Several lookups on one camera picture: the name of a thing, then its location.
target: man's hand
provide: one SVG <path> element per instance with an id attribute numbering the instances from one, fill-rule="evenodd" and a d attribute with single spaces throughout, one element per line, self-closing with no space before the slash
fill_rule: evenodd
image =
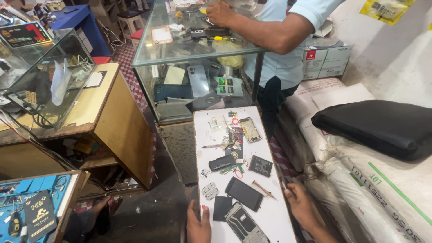
<path id="1" fill-rule="evenodd" d="M 230 6 L 223 1 L 212 2 L 206 9 L 206 12 L 210 22 L 226 28 L 230 28 L 229 23 L 236 15 Z"/>
<path id="2" fill-rule="evenodd" d="M 291 205 L 292 214 L 303 228 L 312 232 L 321 227 L 312 210 L 312 203 L 303 189 L 295 183 L 287 184 L 287 188 L 285 196 Z"/>
<path id="3" fill-rule="evenodd" d="M 210 243 L 212 239 L 212 229 L 210 227 L 210 211 L 206 206 L 203 212 L 203 219 L 198 221 L 195 211 L 198 202 L 192 200 L 187 209 L 187 238 L 190 243 Z"/>

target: black cushion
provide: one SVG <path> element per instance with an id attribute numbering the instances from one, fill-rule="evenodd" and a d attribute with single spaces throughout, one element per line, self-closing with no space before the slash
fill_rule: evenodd
<path id="1" fill-rule="evenodd" d="M 119 16 L 120 18 L 129 19 L 129 18 L 138 16 L 140 14 L 141 13 L 137 12 L 137 11 L 126 10 L 126 11 L 118 13 L 117 16 Z"/>
<path id="2" fill-rule="evenodd" d="M 312 124 L 399 160 L 432 153 L 432 109 L 385 100 L 328 107 Z"/>

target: white work board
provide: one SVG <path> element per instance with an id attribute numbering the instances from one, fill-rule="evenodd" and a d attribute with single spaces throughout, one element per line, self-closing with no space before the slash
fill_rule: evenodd
<path id="1" fill-rule="evenodd" d="M 226 243 L 226 242 L 241 242 L 236 234 L 232 231 L 228 223 L 213 221 L 213 209 L 215 199 L 207 200 L 201 193 L 202 188 L 215 183 L 220 191 L 218 196 L 227 196 L 225 188 L 231 178 L 236 176 L 233 172 L 228 172 L 226 175 L 221 175 L 219 171 L 207 175 L 207 178 L 200 176 L 200 172 L 204 168 L 209 168 L 209 161 L 225 156 L 225 151 L 220 147 L 216 148 L 202 148 L 206 145 L 220 144 L 223 136 L 227 135 L 226 129 L 219 132 L 211 132 L 209 120 L 216 117 L 218 122 L 224 123 L 222 114 L 225 115 L 227 122 L 232 118 L 228 117 L 229 111 L 237 112 L 237 119 L 244 119 L 250 117 L 258 129 L 262 139 L 249 143 L 244 137 L 243 141 L 243 155 L 246 156 L 248 163 L 252 155 L 258 156 L 265 160 L 273 162 L 270 147 L 264 132 L 264 127 L 261 122 L 260 115 L 256 106 L 206 110 L 194 112 L 194 131 L 195 131 L 195 147 L 197 156 L 197 172 L 198 172 L 198 189 L 200 198 L 200 209 L 202 205 L 210 209 L 210 225 L 212 227 L 212 243 Z M 242 205 L 247 213 L 253 218 L 258 227 L 264 232 L 271 243 L 295 243 L 295 234 L 289 218 L 288 209 L 285 204 L 283 191 L 280 187 L 280 181 L 276 173 L 275 164 L 272 166 L 270 178 L 260 175 L 253 171 L 246 171 L 246 165 L 243 165 L 245 171 L 241 181 L 247 185 L 251 185 L 255 180 L 264 189 L 271 192 L 277 201 L 269 196 L 265 196 L 261 202 L 258 212 L 254 212 L 246 206 Z"/>

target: blue repair mat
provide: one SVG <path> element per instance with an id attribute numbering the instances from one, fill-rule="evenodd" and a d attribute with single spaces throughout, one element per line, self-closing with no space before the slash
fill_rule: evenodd
<path id="1" fill-rule="evenodd" d="M 57 214 L 69 182 L 70 175 L 62 175 L 25 179 L 18 182 L 0 183 L 0 188 L 11 187 L 8 192 L 0 193 L 0 235 L 2 235 L 2 237 L 0 237 L 0 243 L 5 242 L 6 240 L 13 243 L 19 243 L 20 237 L 11 237 L 8 234 L 7 230 L 9 222 L 5 223 L 5 219 L 8 218 L 14 210 L 22 207 L 28 198 L 31 198 L 39 191 L 48 190 L 51 196 L 54 213 Z M 13 206 L 13 200 L 11 200 L 13 197 L 15 197 L 15 207 Z M 23 227 L 25 222 L 24 211 L 21 210 L 18 215 L 21 227 Z M 48 238 L 48 235 L 43 236 L 41 239 L 37 240 L 36 243 L 44 243 Z"/>

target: dark trousers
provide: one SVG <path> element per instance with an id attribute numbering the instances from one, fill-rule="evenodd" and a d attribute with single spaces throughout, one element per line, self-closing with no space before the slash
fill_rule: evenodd
<path id="1" fill-rule="evenodd" d="M 253 86 L 254 82 L 250 78 L 248 78 L 248 81 Z M 285 90 L 280 90 L 281 85 L 280 79 L 274 76 L 267 81 L 265 88 L 261 86 L 258 88 L 257 101 L 262 110 L 261 120 L 263 121 L 268 141 L 273 136 L 276 114 L 279 113 L 282 103 L 288 96 L 294 94 L 300 84 Z"/>

